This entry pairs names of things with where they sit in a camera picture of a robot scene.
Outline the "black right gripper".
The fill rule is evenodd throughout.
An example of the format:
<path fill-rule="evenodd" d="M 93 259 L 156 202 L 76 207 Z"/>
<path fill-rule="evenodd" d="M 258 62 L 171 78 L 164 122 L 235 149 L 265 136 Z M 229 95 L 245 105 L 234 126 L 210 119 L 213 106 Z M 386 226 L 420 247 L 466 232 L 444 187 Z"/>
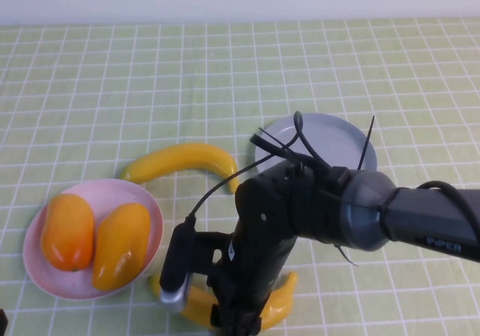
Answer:
<path fill-rule="evenodd" d="M 248 336 L 261 331 L 261 311 L 284 267 L 296 237 L 274 240 L 267 236 L 233 234 L 220 261 L 230 284 L 214 288 L 218 304 L 213 304 L 210 325 L 220 335 Z"/>

